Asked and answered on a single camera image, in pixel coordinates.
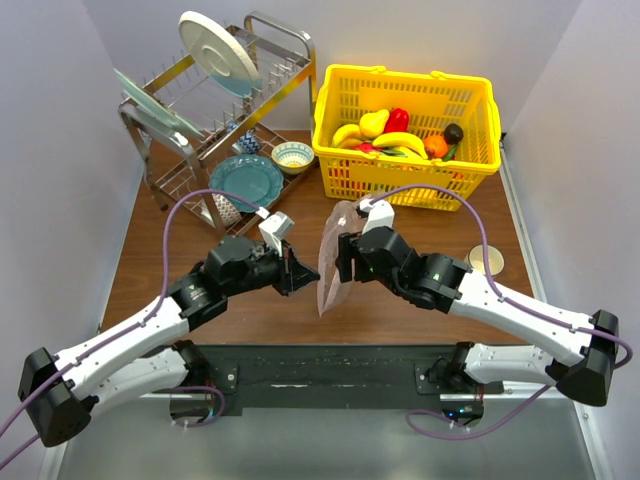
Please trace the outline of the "red pink fruit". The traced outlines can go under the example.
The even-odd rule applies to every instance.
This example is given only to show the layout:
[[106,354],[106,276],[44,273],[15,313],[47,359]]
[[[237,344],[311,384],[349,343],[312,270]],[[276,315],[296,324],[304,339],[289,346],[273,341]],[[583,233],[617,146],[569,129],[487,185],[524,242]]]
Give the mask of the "red pink fruit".
[[363,153],[368,156],[374,156],[374,157],[377,157],[383,153],[382,149],[374,147],[371,143],[368,143],[368,142],[360,143],[352,147],[352,150],[358,153]]

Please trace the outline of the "teal scalloped plate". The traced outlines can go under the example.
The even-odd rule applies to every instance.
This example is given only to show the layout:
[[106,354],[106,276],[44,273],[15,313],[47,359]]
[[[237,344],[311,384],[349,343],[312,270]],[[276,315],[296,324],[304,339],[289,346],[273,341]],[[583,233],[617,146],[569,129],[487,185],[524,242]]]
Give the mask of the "teal scalloped plate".
[[284,176],[263,156],[243,154],[222,161],[213,171],[209,188],[231,194],[227,199],[242,213],[270,207],[280,196]]

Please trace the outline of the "clear zip top bag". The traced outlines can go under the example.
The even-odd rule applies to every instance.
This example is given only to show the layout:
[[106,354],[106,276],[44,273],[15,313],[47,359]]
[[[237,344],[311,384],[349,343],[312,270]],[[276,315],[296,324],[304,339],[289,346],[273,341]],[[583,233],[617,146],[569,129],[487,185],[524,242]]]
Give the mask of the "clear zip top bag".
[[[372,194],[367,194],[364,198],[377,199]],[[343,302],[350,289],[351,282],[341,283],[335,266],[338,254],[338,235],[341,233],[362,234],[361,230],[366,219],[357,208],[360,200],[341,200],[336,203],[333,210],[325,222],[321,239],[318,271],[320,280],[317,284],[317,308],[319,317]]]

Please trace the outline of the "teal patterned bowl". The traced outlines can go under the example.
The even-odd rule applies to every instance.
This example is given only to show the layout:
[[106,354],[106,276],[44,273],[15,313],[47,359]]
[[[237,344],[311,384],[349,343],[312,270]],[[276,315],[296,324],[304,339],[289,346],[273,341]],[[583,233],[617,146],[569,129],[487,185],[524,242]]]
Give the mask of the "teal patterned bowl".
[[312,148],[302,142],[288,141],[273,148],[271,159],[276,166],[288,175],[299,175],[305,172],[313,163]]

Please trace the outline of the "yellow plastic basket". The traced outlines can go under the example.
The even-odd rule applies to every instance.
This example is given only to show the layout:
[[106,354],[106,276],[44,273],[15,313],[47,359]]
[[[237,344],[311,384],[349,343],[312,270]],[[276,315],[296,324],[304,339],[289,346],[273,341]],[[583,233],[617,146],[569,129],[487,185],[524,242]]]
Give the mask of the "yellow plastic basket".
[[[455,158],[423,160],[400,147],[399,156],[377,157],[331,147],[338,128],[357,124],[381,109],[402,108],[410,115],[407,133],[424,143],[458,124],[464,138]],[[501,166],[501,121],[492,83],[483,77],[402,73],[384,66],[334,64],[327,68],[314,113],[312,146],[319,159],[324,190],[338,199],[357,199],[387,192],[390,203],[455,211],[457,200],[442,194],[449,189],[468,198]]]

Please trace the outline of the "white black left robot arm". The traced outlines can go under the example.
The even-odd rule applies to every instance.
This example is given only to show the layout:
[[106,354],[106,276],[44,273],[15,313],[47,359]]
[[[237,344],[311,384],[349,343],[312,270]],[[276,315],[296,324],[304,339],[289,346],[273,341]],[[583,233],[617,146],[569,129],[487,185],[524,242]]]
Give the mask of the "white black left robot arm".
[[285,240],[225,237],[129,319],[56,354],[39,348],[25,358],[18,397],[36,440],[63,444],[99,414],[146,393],[200,390],[207,362],[184,335],[224,313],[233,296],[265,287],[288,296],[319,278]]

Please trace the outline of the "light green plate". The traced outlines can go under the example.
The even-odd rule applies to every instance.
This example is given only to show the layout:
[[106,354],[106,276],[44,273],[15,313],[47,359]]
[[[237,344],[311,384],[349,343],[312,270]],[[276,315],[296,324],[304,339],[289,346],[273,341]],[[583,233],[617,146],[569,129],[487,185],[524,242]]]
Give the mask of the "light green plate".
[[195,125],[175,113],[173,110],[164,106],[153,95],[146,92],[131,78],[119,70],[115,69],[114,72],[116,73],[126,95],[155,119],[182,135],[194,137],[198,140],[205,139],[205,135]]

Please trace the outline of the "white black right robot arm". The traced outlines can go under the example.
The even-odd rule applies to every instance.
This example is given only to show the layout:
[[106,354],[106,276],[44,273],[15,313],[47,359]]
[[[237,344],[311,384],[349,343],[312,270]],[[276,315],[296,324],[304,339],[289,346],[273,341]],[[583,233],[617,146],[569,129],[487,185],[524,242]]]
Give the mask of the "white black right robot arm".
[[481,321],[522,339],[520,346],[461,342],[444,369],[459,393],[501,381],[556,388],[576,402],[607,403],[615,370],[618,318],[556,308],[506,287],[492,288],[485,274],[442,254],[418,254],[389,227],[338,237],[341,282],[377,281],[426,309]]

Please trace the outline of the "blue chevron mug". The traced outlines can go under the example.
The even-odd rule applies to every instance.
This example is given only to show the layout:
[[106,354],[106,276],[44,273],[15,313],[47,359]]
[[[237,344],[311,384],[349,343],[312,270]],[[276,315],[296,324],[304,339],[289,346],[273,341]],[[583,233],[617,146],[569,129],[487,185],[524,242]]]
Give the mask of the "blue chevron mug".
[[242,134],[237,140],[243,153],[256,154],[261,149],[260,140],[253,129]]

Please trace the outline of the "steel dish rack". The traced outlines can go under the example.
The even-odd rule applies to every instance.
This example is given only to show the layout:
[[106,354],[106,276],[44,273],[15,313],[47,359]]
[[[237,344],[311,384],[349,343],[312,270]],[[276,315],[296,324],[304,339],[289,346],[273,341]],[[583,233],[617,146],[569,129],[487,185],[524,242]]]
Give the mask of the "steel dish rack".
[[[255,131],[261,144],[261,149],[252,155],[273,162],[273,148],[287,140],[267,126],[267,116],[302,84],[308,86],[310,108],[315,107],[318,95],[316,48],[307,32],[257,11],[247,14],[241,26],[223,27],[243,46],[261,77],[262,86],[251,97],[237,97],[221,88],[196,65],[186,48],[183,56],[174,59],[151,80],[137,83],[132,79],[200,129],[204,140],[182,135],[164,125],[124,91],[124,100],[118,108],[143,162],[143,179],[156,204],[166,211],[183,202],[185,209],[213,227],[217,234],[244,233],[256,224],[257,217],[251,212],[240,212],[239,222],[225,226],[213,196],[185,200],[186,195],[209,187],[211,174],[222,161],[247,154],[237,140],[248,130]],[[295,176],[281,173],[284,187],[271,206],[305,177],[303,173]]]

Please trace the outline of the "yellow banana bunch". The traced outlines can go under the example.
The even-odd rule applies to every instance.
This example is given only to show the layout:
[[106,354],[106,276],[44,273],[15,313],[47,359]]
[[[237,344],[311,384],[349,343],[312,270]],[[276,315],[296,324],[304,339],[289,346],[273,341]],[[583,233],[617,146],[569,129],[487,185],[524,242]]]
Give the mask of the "yellow banana bunch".
[[358,124],[345,124],[338,128],[331,140],[331,147],[336,149],[351,149],[368,138],[362,133]]

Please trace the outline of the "yellow pear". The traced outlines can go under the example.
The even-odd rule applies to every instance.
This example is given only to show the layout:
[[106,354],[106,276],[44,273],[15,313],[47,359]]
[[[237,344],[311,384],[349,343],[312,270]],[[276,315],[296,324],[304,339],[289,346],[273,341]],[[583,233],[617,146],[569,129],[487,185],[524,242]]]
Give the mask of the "yellow pear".
[[359,120],[361,134],[369,139],[380,136],[385,130],[389,116],[390,111],[386,109],[364,114]]

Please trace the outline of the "brown patterned cup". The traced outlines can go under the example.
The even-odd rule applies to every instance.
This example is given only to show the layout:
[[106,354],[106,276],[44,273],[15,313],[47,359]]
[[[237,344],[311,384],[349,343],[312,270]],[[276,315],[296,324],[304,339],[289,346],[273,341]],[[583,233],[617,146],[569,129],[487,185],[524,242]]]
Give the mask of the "brown patterned cup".
[[214,194],[213,200],[225,226],[233,225],[241,220],[241,213],[225,196]]

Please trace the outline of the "dark purple plum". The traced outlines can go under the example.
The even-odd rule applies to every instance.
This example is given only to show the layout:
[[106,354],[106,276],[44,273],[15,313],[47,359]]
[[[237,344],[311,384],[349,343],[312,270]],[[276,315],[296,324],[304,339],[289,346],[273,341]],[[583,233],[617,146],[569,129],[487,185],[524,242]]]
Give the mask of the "dark purple plum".
[[464,130],[456,123],[451,123],[445,127],[442,136],[447,145],[458,145],[464,138]]

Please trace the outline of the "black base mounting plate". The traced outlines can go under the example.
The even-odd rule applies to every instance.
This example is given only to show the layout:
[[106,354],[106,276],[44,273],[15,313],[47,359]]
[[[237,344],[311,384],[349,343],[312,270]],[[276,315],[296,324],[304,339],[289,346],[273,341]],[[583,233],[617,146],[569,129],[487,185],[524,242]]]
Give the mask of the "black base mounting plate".
[[441,410],[448,394],[467,396],[457,417],[480,417],[488,394],[502,382],[481,386],[462,375],[454,345],[200,345],[199,365],[184,384],[210,385],[170,397],[174,420],[202,422],[221,408],[239,416],[249,408]]

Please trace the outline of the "aluminium frame rail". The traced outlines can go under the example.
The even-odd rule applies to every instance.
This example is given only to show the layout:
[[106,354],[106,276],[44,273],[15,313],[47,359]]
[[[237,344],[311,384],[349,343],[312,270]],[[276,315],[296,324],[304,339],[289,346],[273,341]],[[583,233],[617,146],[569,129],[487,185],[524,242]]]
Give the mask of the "aluminium frame rail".
[[[126,402],[122,405],[115,407],[110,410],[106,416],[110,416],[114,413],[124,412],[126,409],[130,410],[134,406],[143,405],[147,406],[155,406],[156,404],[160,405],[164,403],[168,405],[170,399],[169,394],[165,393],[150,393],[142,395],[138,398],[135,398],[129,402]],[[67,451],[69,450],[69,442],[62,444],[61,446],[53,447],[49,449],[43,457],[42,465],[40,468],[40,472],[37,476],[37,479],[58,479],[60,472],[63,470],[63,465],[65,462],[65,456]]]

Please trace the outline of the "red bell pepper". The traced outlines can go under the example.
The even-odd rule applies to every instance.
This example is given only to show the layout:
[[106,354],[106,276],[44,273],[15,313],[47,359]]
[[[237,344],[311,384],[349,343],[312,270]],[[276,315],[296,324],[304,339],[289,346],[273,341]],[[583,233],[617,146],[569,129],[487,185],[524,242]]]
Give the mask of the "red bell pepper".
[[409,113],[402,108],[394,108],[390,111],[385,124],[384,133],[405,133],[410,123]]

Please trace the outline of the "orange fruit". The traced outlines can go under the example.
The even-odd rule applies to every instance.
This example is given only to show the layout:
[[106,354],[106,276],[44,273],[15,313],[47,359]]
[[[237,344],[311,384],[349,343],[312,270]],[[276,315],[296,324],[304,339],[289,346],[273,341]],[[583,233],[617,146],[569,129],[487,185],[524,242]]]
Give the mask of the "orange fruit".
[[450,150],[443,135],[429,135],[424,139],[425,151],[429,158],[443,158]]

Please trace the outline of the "green chili pepper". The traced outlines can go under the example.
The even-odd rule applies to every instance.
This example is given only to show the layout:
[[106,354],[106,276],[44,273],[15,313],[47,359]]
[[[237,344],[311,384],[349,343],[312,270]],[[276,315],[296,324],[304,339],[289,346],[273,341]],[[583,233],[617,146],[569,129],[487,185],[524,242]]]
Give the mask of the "green chili pepper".
[[449,151],[441,158],[442,161],[451,161],[455,158],[459,145],[452,146]]

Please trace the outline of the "white round plate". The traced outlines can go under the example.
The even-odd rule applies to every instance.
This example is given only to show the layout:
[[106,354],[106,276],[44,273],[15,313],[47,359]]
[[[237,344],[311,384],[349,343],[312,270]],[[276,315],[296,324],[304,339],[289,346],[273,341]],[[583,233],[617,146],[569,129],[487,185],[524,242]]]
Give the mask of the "white round plate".
[[253,61],[223,26],[201,13],[185,11],[178,31],[196,65],[221,88],[241,98],[251,97],[261,88]]

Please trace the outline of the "cream metal cup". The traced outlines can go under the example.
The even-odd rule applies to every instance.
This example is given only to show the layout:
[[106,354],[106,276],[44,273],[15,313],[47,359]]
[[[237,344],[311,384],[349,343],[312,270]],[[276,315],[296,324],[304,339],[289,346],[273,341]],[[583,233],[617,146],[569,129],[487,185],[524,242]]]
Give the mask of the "cream metal cup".
[[[492,277],[495,277],[504,270],[505,260],[502,253],[497,248],[491,245],[487,247],[487,260],[489,265],[489,272]],[[486,273],[484,246],[482,244],[478,244],[472,247],[465,257],[465,262],[469,264],[474,270]]]

